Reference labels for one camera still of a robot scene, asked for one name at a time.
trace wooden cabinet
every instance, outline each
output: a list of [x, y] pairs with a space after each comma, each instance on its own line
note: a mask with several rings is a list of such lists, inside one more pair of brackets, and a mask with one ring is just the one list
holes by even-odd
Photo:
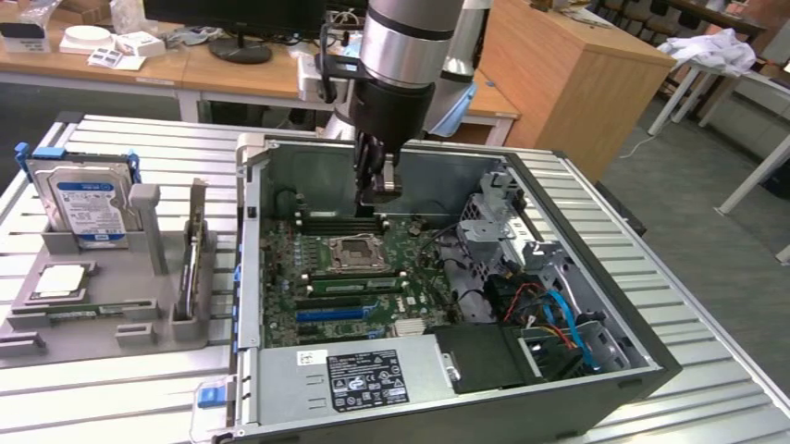
[[564, 151], [598, 180], [673, 65], [618, 28], [496, 0], [482, 71], [521, 112], [505, 145]]

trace monitor stand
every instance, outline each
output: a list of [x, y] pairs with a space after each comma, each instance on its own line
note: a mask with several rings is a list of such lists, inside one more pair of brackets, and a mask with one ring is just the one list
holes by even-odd
[[209, 51], [222, 60], [245, 65], [266, 63], [273, 58], [273, 50], [263, 42], [245, 39], [241, 32], [235, 39], [218, 39], [209, 43]]

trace white cloth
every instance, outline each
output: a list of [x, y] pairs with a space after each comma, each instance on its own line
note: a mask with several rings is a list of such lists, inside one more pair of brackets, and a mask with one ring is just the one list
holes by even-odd
[[658, 50], [678, 60], [673, 70], [688, 61], [693, 61], [731, 77], [749, 72], [757, 58], [752, 46], [736, 39], [733, 30], [722, 30], [690, 39], [666, 39]]

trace circuit board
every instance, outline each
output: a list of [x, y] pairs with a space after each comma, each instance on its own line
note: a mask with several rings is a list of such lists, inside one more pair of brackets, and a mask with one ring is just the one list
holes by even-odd
[[436, 231], [421, 226], [404, 216], [381, 234], [309, 235], [293, 221], [274, 221], [262, 240], [267, 347], [392, 337], [405, 319], [426, 327], [450, 323], [450, 284], [434, 248], [425, 248]]

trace metal slotted surface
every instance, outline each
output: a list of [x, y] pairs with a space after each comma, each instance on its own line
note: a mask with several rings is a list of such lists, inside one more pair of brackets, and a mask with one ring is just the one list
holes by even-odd
[[[207, 219], [219, 231], [211, 343], [199, 351], [0, 370], [0, 442], [190, 442], [193, 391], [227, 374], [237, 203], [234, 149], [243, 131], [183, 122], [86, 116], [51, 130], [46, 144], [91, 153], [141, 155], [143, 180], [162, 185], [162, 229], [181, 230], [191, 179], [210, 184]], [[790, 441], [788, 401], [701, 309], [682, 284], [553, 154], [520, 151], [573, 226], [684, 365], [640, 403], [617, 410], [569, 444], [598, 442], [783, 443]], [[33, 264], [46, 216], [35, 190], [18, 179], [0, 198], [0, 319]], [[537, 209], [528, 209], [552, 237]], [[223, 426], [225, 410], [202, 417]]]

